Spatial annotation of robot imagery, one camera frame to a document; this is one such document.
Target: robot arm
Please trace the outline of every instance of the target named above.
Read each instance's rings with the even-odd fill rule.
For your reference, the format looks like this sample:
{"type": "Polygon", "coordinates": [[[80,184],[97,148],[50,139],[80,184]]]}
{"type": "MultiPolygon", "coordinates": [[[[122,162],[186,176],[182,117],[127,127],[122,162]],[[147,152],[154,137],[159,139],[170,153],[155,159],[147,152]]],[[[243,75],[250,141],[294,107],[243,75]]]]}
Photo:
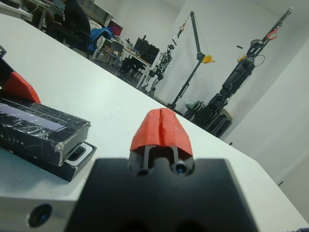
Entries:
{"type": "Polygon", "coordinates": [[[197,114],[192,120],[193,123],[207,131],[210,130],[211,125],[216,120],[216,117],[219,116],[220,111],[227,105],[227,99],[235,94],[244,81],[251,75],[255,68],[255,58],[271,40],[276,38],[276,36],[272,37],[273,34],[283,25],[284,20],[292,13],[292,10],[293,8],[288,9],[262,40],[253,40],[251,42],[247,55],[239,60],[235,69],[223,83],[220,93],[217,93],[209,104],[197,114]]]}

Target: black case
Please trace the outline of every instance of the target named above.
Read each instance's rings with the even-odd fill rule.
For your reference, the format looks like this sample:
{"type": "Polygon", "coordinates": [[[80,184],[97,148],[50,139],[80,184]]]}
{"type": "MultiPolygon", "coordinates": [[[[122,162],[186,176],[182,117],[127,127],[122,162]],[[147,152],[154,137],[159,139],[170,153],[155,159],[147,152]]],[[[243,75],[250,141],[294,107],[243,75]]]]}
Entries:
{"type": "Polygon", "coordinates": [[[73,150],[73,152],[70,153],[69,158],[63,163],[61,167],[18,153],[15,153],[15,155],[18,155],[20,158],[23,158],[24,160],[29,161],[30,163],[33,163],[34,165],[56,176],[59,176],[62,179],[71,181],[81,171],[81,169],[92,159],[96,149],[97,148],[95,146],[87,142],[83,142],[81,145],[77,146],[76,149],[73,150]],[[84,153],[78,152],[78,150],[85,144],[91,147],[91,151],[85,150],[84,153]]]}
{"type": "Polygon", "coordinates": [[[57,166],[82,143],[90,122],[0,90],[0,146],[57,166]]]}

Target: red fabric cover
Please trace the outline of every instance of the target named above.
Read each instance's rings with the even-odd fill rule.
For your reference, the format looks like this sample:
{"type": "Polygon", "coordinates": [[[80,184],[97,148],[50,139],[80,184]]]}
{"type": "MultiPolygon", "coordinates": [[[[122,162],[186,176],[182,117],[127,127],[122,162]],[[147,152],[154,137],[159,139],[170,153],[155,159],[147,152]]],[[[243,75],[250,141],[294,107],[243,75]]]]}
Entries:
{"type": "Polygon", "coordinates": [[[11,76],[3,86],[2,90],[27,100],[41,103],[33,87],[16,72],[11,73],[11,76]]]}
{"type": "Polygon", "coordinates": [[[176,146],[192,156],[189,136],[175,113],[167,108],[151,110],[133,137],[130,151],[141,146],[176,146]]]}

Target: computer monitor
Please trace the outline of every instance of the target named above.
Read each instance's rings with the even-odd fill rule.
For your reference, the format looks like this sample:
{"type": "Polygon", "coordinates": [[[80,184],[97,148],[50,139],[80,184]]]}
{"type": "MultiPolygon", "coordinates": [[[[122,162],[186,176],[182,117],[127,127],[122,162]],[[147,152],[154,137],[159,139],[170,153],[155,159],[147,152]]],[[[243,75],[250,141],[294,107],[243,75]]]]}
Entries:
{"type": "Polygon", "coordinates": [[[122,32],[122,27],[119,26],[118,24],[116,24],[115,22],[113,21],[110,21],[110,23],[108,24],[107,26],[108,28],[111,28],[112,29],[112,32],[115,34],[115,35],[118,35],[120,36],[120,33],[122,32]]]}
{"type": "Polygon", "coordinates": [[[137,39],[134,48],[141,53],[147,52],[149,44],[147,40],[142,40],[140,37],[137,39]]]}

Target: black metal block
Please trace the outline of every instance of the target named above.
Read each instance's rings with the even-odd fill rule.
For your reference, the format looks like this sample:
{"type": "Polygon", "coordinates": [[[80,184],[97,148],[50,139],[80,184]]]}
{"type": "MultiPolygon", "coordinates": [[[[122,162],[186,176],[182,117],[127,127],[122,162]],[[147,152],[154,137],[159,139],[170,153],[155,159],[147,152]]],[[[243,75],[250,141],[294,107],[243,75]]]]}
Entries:
{"type": "Polygon", "coordinates": [[[126,159],[98,159],[67,232],[256,232],[233,172],[224,159],[197,159],[189,175],[166,158],[138,176],[126,159]]]}

